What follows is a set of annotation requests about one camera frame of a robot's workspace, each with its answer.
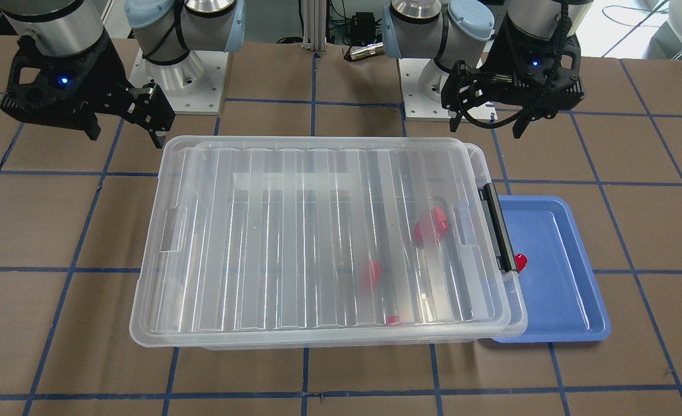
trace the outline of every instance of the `cable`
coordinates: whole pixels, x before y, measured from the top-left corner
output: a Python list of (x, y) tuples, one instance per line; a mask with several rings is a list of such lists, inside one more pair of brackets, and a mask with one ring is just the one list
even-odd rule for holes
[(618, 40), (618, 42), (616, 42), (615, 45), (612, 45), (610, 47), (610, 49), (608, 49), (608, 52), (603, 53), (602, 56), (600, 56), (600, 58), (605, 58), (605, 56), (607, 56), (608, 53), (613, 52), (613, 49), (615, 49), (621, 42), (623, 42), (623, 40), (626, 40), (627, 37), (629, 37), (636, 29), (638, 29), (651, 16), (654, 16), (654, 14), (656, 14), (660, 8), (662, 8), (664, 5), (666, 5), (666, 3), (669, 3), (669, 0), (662, 0), (662, 2), (657, 5), (657, 7), (652, 9), (652, 11), (644, 18), (644, 20), (640, 21), (639, 24), (637, 24), (630, 31), (628, 31), (628, 33), (625, 34), (625, 36), (623, 36), (620, 40)]
[[(628, 26), (628, 27), (633, 27), (633, 24), (623, 23), (622, 21), (617, 21), (616, 19), (614, 19), (614, 18), (608, 16), (608, 14), (605, 13), (605, 10), (607, 10), (607, 9), (609, 9), (609, 8), (619, 8), (619, 9), (626, 9), (626, 10), (635, 10), (635, 11), (646, 12), (646, 13), (650, 13), (650, 12), (651, 12), (651, 10), (647, 10), (647, 9), (629, 8), (628, 6), (620, 6), (620, 5), (610, 5), (610, 6), (605, 6), (604, 8), (602, 8), (602, 10), (601, 10), (602, 15), (605, 16), (608, 20), (612, 21), (613, 23), (620, 24), (621, 26)], [(668, 14), (668, 13), (669, 13), (669, 9), (660, 10), (660, 11), (657, 11), (657, 13), (660, 13), (660, 14)], [(645, 24), (645, 25), (642, 26), (642, 27), (660, 27), (660, 26), (655, 26), (654, 24)]]

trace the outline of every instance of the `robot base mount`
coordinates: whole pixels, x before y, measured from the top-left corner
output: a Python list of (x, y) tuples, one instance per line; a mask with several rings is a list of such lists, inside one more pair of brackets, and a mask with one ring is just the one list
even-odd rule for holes
[(143, 85), (154, 80), (174, 112), (195, 116), (217, 116), (228, 72), (228, 53), (192, 51), (185, 61), (172, 66), (154, 66), (138, 50), (129, 81)]

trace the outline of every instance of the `black power adapter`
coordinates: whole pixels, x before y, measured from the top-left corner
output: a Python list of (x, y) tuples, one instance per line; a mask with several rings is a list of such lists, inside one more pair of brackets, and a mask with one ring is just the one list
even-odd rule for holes
[(349, 27), (349, 44), (351, 46), (366, 46), (377, 40), (377, 27), (374, 13), (356, 12), (351, 17)]

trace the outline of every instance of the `brown table surface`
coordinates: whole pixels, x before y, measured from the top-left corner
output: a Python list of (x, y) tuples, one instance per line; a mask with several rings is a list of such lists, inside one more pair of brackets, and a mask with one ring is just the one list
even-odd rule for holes
[[(116, 45), (130, 68), (136, 42)], [(15, 50), (0, 37), (0, 90)], [(341, 55), (246, 44), (221, 116), (179, 116), (169, 137), (451, 135), (403, 121), (394, 60)], [(584, 103), (521, 140), (454, 137), (484, 149), (502, 194), (568, 201), (613, 324), (599, 343), (140, 347), (161, 151), (112, 116), (90, 142), (0, 111), (0, 414), (682, 414), (682, 64), (585, 58), (583, 77)]]

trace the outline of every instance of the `plastic bin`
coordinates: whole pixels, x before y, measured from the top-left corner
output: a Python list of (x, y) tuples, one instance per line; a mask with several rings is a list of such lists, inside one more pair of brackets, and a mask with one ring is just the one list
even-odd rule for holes
[(243, 350), (521, 334), (489, 182), (455, 139), (170, 140), (131, 335)]

